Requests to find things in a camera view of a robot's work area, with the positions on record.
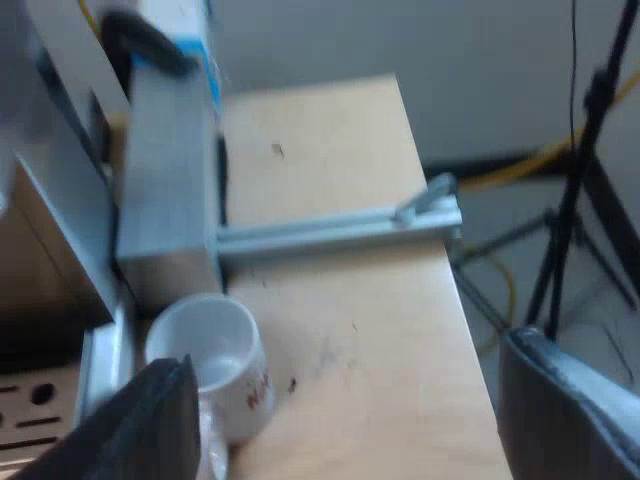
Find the light wood tabletop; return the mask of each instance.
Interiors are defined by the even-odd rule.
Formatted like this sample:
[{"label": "light wood tabletop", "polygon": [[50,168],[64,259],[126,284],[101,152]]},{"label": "light wood tabletop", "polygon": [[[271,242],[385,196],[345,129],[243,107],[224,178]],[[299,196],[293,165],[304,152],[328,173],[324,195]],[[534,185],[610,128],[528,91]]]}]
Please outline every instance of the light wood tabletop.
[{"label": "light wood tabletop", "polygon": [[[394,205],[425,184],[392,76],[232,97],[223,129],[231,225]],[[441,242],[254,265],[230,294],[278,395],[231,478],[510,478]]]}]

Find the coffee machine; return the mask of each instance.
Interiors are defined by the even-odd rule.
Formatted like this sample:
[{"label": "coffee machine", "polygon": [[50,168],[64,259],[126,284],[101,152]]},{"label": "coffee machine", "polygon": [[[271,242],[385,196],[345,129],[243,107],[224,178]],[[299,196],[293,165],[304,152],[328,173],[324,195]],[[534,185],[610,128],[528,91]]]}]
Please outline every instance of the coffee machine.
[{"label": "coffee machine", "polygon": [[87,327],[113,321],[119,290],[111,268],[115,206],[106,178],[73,109],[64,108],[64,89],[51,80],[55,71],[24,2],[3,1],[1,10],[4,369],[78,353]]}]

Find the white wall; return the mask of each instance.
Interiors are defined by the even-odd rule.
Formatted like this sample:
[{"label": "white wall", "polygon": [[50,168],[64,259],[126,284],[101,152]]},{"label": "white wall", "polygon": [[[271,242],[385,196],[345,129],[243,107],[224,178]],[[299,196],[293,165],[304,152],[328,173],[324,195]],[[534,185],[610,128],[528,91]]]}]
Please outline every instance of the white wall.
[{"label": "white wall", "polygon": [[[594,67],[608,54],[623,1],[577,2],[579,124],[584,90]],[[91,85],[107,112],[126,108],[76,0],[28,3],[74,90]],[[94,8],[105,3],[89,1]],[[568,132],[570,0],[216,4],[218,57],[227,93],[395,72],[427,165],[533,148]],[[639,47],[637,28],[623,78],[640,60]],[[637,225],[639,122],[640,90],[608,119],[598,148]]]}]

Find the black plastic object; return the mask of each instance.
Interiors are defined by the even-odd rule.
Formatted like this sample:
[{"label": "black plastic object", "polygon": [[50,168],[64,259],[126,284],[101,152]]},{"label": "black plastic object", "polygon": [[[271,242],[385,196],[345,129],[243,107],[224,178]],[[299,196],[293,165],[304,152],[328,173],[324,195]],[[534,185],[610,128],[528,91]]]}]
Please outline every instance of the black plastic object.
[{"label": "black plastic object", "polygon": [[514,479],[640,479],[640,398],[533,327],[504,337],[498,428]]},{"label": "black plastic object", "polygon": [[100,41],[127,98],[132,55],[139,55],[162,72],[177,77],[197,66],[196,60],[184,55],[160,30],[135,12],[109,10],[100,21]]},{"label": "black plastic object", "polygon": [[14,480],[190,480],[200,459],[190,359],[156,360]]}]

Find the mug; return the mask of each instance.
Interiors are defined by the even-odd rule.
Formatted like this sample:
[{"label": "mug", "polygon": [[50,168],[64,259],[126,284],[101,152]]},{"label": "mug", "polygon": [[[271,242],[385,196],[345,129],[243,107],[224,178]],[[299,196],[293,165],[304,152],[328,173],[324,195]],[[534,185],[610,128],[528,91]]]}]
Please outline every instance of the mug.
[{"label": "mug", "polygon": [[186,355],[191,356],[198,382],[202,452],[198,478],[223,480],[227,445],[258,433],[275,406],[253,315],[224,295],[193,295],[171,305],[147,335],[145,361]]}]

